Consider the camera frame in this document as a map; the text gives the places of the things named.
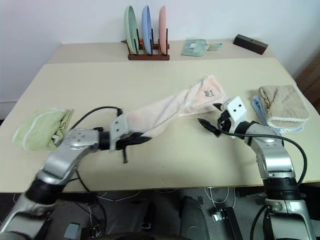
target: green towel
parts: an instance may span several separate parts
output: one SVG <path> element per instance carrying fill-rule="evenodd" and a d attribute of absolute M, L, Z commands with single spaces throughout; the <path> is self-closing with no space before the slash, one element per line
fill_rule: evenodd
<path fill-rule="evenodd" d="M 64 139 L 72 113 L 72 109 L 40 109 L 16 130 L 12 142 L 25 150 L 55 151 Z"/>

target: floor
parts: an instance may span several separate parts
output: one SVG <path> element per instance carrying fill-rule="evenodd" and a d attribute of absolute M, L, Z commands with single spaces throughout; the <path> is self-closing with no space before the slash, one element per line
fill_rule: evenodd
<path fill-rule="evenodd" d="M 120 199 L 132 196 L 136 193 L 137 191 L 107 192 L 105 197 Z M 227 188 L 212 189 L 212 194 L 216 201 L 221 201 L 226 196 L 226 193 Z M 135 223 L 143 219 L 143 213 L 145 212 L 148 203 L 153 202 L 156 209 L 152 231 L 178 235 L 180 229 L 179 207 L 180 200 L 183 196 L 190 196 L 195 199 L 199 196 L 202 197 L 202 210 L 206 218 L 211 240 L 230 239 L 227 235 L 224 223 L 222 221 L 213 222 L 210 214 L 213 204 L 207 197 L 203 188 L 179 189 L 172 193 L 161 193 L 154 190 L 141 191 L 137 196 L 119 202 L 110 202 L 102 199 L 101 203 L 107 214 L 106 232 L 108 234 L 123 233 L 134 231 L 137 228 L 139 229 L 140 226 L 136 226 Z M 236 197 L 234 211 L 244 240 L 249 239 L 252 221 L 261 207 L 256 203 L 256 200 L 261 199 L 263 199 L 263 197 L 259 195 L 241 198 Z M 233 205 L 233 200 L 233 188 L 229 188 L 227 201 L 223 204 L 218 204 L 218 206 L 231 207 Z M 3 221 L 3 217 L 8 214 L 7 212 L 12 208 L 13 203 L 12 194 L 0 194 L 0 206 L 2 210 L 0 211 L 0 221 Z M 88 207 L 85 204 L 81 204 L 81 206 L 88 210 Z M 91 207 L 91 210 L 98 219 L 103 219 L 99 207 L 93 206 Z M 82 228 L 90 226 L 90 215 L 71 202 L 59 201 L 51 216 L 53 222 L 45 240 L 66 239 L 64 238 L 64 233 L 70 223 L 80 224 Z M 312 223 L 314 224 L 317 236 L 320 236 L 320 223 L 318 221 L 313 221 Z M 254 239 L 263 239 L 261 219 L 256 225 Z"/>

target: table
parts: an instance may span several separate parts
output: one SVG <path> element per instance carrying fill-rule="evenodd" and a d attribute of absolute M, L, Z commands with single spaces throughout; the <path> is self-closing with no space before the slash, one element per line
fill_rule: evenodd
<path fill-rule="evenodd" d="M 47 158 L 46 151 L 25 151 L 11 142 L 18 126 L 31 112 L 42 107 L 74 109 L 71 126 L 93 108 L 112 105 L 124 111 L 133 110 L 178 93 L 203 76 L 213 74 L 230 97 L 242 98 L 248 121 L 258 121 L 250 105 L 257 89 L 262 85 L 295 82 L 276 58 L 254 56 L 157 62 L 128 61 L 123 57 L 117 62 L 57 63 L 56 54 L 42 67 L 0 127 L 0 192 L 25 191 Z M 308 156 L 305 181 L 317 182 L 320 181 L 317 151 L 320 117 L 309 102 L 307 107 L 311 118 L 305 129 L 284 136 L 304 148 Z M 216 138 L 197 121 L 201 117 L 215 124 L 219 115 L 220 112 L 213 111 L 178 117 L 158 137 L 128 147 L 127 164 L 122 163 L 121 151 L 92 153 L 79 166 L 83 181 L 92 191 L 261 185 L 256 156 L 250 147 L 240 139 Z M 108 129 L 114 117 L 115 112 L 102 110 L 86 118 L 80 127 Z M 293 145 L 285 146 L 299 178 L 302 157 Z M 65 190 L 84 189 L 78 181 L 73 181 Z"/>

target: folded cloth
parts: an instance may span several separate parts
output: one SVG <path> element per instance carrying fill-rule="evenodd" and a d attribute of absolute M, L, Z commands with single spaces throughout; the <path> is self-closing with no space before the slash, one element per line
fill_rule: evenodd
<path fill-rule="evenodd" d="M 125 113 L 134 132 L 154 138 L 162 133 L 177 116 L 206 113 L 228 99 L 224 90 L 212 75 L 205 77 L 189 89 L 156 103 Z"/>
<path fill-rule="evenodd" d="M 301 93 L 293 85 L 262 86 L 258 91 L 268 126 L 295 131 L 309 119 Z"/>
<path fill-rule="evenodd" d="M 72 109 L 40 109 L 16 130 L 12 142 L 25 150 L 55 151 L 64 138 L 72 113 Z"/>
<path fill-rule="evenodd" d="M 265 114 L 264 107 L 262 105 L 260 96 L 258 96 L 258 95 L 253 96 L 251 105 L 252 105 L 255 113 L 258 115 L 259 119 L 263 123 L 263 125 L 268 126 L 266 114 Z M 293 128 L 293 129 L 283 129 L 283 128 L 274 128 L 274 129 L 276 129 L 281 134 L 283 134 L 283 133 L 297 133 L 297 132 L 302 131 L 304 129 L 304 126 L 301 126 L 299 128 Z"/>

